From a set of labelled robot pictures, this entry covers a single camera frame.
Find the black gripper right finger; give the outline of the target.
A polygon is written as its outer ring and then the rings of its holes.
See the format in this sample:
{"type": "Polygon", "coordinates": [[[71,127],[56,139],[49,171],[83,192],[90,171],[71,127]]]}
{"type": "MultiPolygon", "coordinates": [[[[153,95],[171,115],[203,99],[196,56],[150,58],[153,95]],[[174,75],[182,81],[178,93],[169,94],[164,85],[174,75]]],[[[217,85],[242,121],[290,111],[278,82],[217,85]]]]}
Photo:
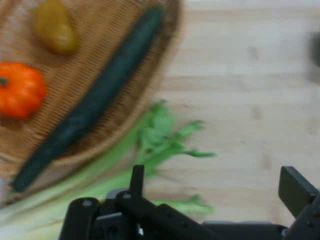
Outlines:
{"type": "Polygon", "coordinates": [[[280,169],[278,196],[294,216],[285,240],[320,238],[320,191],[292,166],[280,169]]]}

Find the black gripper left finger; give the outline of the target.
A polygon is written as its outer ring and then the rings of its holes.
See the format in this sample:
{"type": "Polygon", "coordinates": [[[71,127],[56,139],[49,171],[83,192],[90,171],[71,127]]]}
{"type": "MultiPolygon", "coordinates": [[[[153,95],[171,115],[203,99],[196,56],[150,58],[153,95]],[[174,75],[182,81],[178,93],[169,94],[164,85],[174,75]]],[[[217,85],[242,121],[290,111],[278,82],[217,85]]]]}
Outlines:
{"type": "Polygon", "coordinates": [[[135,165],[129,188],[103,203],[93,197],[73,200],[60,240],[218,240],[220,236],[167,204],[143,197],[144,165],[135,165]]]}

